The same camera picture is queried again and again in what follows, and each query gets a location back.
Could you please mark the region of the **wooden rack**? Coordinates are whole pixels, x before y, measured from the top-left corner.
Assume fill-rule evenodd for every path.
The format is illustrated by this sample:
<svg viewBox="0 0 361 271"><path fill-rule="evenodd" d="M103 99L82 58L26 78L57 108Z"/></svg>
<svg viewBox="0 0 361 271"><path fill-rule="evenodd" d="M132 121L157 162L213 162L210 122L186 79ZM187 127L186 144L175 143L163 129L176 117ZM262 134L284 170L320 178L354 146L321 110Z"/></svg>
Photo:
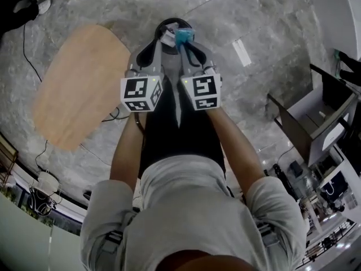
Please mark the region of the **wooden rack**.
<svg viewBox="0 0 361 271"><path fill-rule="evenodd" d="M0 132L0 190L6 186L18 157L18 150Z"/></svg>

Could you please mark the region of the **black mesh waste bin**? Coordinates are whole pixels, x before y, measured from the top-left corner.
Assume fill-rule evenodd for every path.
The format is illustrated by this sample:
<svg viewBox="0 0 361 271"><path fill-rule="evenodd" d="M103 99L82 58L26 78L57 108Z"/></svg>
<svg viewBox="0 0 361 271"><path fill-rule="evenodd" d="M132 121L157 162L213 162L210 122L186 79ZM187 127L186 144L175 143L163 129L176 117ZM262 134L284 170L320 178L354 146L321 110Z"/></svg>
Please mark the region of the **black mesh waste bin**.
<svg viewBox="0 0 361 271"><path fill-rule="evenodd" d="M181 43L194 38L195 30L181 18L165 19L155 30L155 39L160 40L163 52L168 55L177 55Z"/></svg>

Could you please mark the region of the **white round floor device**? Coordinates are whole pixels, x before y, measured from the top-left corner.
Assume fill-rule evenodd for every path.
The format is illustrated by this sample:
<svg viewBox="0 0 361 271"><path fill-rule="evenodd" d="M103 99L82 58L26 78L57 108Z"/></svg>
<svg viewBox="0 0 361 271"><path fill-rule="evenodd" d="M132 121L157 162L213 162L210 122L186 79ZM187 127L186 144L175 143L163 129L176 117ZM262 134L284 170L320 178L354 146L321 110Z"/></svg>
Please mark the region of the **white round floor device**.
<svg viewBox="0 0 361 271"><path fill-rule="evenodd" d="M49 172L40 172L36 188L46 195L52 195L57 193L59 181Z"/></svg>

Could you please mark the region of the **brown wooden cabinet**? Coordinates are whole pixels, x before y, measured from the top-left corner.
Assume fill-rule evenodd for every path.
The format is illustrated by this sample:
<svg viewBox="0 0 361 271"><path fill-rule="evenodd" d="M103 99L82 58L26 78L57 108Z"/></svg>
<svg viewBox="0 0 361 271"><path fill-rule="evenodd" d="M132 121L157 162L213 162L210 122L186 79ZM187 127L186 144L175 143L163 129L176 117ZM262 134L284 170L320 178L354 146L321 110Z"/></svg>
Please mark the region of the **brown wooden cabinet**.
<svg viewBox="0 0 361 271"><path fill-rule="evenodd" d="M310 64L310 69L322 77L322 84L286 109L272 95L267 97L277 105L280 120L275 120L292 145L311 166L342 138L354 120L358 96L345 83L324 70ZM345 133L329 148L322 151L327 133L338 123L345 127Z"/></svg>

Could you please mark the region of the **person's grey shirt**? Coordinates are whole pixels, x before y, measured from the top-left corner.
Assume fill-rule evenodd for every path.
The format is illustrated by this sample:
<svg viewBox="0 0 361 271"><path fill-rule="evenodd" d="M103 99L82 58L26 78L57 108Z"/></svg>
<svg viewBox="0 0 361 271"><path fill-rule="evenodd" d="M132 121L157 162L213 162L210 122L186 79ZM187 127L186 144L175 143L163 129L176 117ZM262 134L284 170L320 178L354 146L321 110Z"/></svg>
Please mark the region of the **person's grey shirt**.
<svg viewBox="0 0 361 271"><path fill-rule="evenodd" d="M180 155L148 167L141 193L143 209L135 212L126 183L94 187L80 235L87 271L155 271L184 250L238 257L259 271L294 271L305 255L300 208L278 178L256 181L241 202L217 163Z"/></svg>

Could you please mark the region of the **white table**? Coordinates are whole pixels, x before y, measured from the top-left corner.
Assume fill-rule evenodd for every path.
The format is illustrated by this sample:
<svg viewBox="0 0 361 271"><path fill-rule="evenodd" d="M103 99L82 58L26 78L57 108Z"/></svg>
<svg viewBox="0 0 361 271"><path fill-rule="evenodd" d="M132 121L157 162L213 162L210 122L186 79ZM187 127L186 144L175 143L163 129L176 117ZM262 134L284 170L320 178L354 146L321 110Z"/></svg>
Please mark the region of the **white table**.
<svg viewBox="0 0 361 271"><path fill-rule="evenodd" d="M361 0L312 0L326 45L361 59Z"/></svg>

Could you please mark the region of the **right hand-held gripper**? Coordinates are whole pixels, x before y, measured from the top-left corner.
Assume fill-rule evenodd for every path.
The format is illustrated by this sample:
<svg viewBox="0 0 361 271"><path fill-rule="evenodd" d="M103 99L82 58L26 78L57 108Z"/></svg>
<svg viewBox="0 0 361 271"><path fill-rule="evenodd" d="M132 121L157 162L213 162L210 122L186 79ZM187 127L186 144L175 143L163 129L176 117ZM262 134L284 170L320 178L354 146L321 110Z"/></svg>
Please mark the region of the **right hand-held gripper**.
<svg viewBox="0 0 361 271"><path fill-rule="evenodd" d="M180 81L195 111L221 106L222 78L213 53L197 42L180 46L182 62Z"/></svg>

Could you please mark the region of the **blue wrapper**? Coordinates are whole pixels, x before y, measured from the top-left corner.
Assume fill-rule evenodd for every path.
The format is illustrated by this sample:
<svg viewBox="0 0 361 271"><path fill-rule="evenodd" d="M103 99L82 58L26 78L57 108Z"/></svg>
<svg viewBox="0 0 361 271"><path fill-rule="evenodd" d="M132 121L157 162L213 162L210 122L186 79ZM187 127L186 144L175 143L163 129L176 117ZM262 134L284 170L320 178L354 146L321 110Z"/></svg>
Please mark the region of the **blue wrapper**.
<svg viewBox="0 0 361 271"><path fill-rule="evenodd" d="M193 42L195 38L195 31L192 28L179 28L175 31L175 45L178 51L181 50L181 45L186 42Z"/></svg>

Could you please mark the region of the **person's right forearm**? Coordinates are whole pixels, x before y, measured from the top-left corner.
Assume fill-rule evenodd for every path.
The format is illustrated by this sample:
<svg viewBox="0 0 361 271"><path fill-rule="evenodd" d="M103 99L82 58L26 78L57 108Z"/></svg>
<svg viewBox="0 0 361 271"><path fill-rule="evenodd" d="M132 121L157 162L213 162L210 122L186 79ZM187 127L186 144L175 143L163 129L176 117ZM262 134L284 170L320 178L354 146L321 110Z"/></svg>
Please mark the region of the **person's right forearm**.
<svg viewBox="0 0 361 271"><path fill-rule="evenodd" d="M228 163L244 195L262 177L259 157L247 137L222 108L207 110Z"/></svg>

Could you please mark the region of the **black framed monitor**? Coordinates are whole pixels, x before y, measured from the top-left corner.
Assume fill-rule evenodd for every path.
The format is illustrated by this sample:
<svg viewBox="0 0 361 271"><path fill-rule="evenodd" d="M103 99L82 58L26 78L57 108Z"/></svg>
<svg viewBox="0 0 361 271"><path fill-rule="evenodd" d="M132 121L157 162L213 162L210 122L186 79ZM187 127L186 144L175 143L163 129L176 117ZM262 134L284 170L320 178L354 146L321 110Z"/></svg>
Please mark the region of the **black framed monitor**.
<svg viewBox="0 0 361 271"><path fill-rule="evenodd" d="M325 136L322 145L322 151L325 151L327 148L331 147L344 133L344 125L338 122Z"/></svg>

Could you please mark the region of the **person's left forearm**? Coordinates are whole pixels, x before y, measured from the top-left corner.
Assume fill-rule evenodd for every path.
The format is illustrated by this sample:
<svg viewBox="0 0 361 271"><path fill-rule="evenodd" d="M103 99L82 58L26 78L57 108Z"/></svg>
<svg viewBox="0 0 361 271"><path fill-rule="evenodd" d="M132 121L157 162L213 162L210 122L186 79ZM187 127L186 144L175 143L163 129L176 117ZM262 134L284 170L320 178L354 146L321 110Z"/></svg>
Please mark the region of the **person's left forearm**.
<svg viewBox="0 0 361 271"><path fill-rule="evenodd" d="M126 183L132 191L137 184L143 146L143 133L137 126L135 115L139 116L142 127L146 125L146 113L130 114L113 156L109 178Z"/></svg>

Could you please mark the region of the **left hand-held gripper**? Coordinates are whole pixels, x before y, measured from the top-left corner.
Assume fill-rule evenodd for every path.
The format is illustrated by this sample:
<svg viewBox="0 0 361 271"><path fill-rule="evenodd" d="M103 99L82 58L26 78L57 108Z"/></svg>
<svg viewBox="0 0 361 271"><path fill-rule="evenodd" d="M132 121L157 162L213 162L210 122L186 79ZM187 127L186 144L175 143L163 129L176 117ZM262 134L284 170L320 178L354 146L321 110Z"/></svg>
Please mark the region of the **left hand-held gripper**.
<svg viewBox="0 0 361 271"><path fill-rule="evenodd" d="M163 93L162 43L151 41L129 58L121 79L120 99L129 112L153 112Z"/></svg>

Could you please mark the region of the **person's black trousers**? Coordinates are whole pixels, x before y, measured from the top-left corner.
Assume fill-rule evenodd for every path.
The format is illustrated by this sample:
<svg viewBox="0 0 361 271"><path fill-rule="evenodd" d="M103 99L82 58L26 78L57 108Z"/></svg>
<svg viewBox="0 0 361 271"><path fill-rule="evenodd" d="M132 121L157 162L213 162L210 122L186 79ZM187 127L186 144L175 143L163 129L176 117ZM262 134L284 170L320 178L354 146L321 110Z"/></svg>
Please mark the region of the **person's black trousers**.
<svg viewBox="0 0 361 271"><path fill-rule="evenodd" d="M156 109L147 113L138 178L155 162L176 155L198 155L215 161L225 172L221 143L208 114L195 111L180 82L177 83L181 117L171 81L163 80L163 93Z"/></svg>

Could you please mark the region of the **oval wooden table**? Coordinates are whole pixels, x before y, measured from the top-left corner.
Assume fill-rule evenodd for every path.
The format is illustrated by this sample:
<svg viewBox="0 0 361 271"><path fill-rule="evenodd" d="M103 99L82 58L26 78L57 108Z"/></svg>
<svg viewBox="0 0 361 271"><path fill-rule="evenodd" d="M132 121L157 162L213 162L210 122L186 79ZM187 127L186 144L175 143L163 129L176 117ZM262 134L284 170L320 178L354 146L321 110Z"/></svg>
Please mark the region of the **oval wooden table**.
<svg viewBox="0 0 361 271"><path fill-rule="evenodd" d="M32 115L52 145L75 150L121 103L120 80L130 51L108 28L75 29L53 58L38 88Z"/></svg>

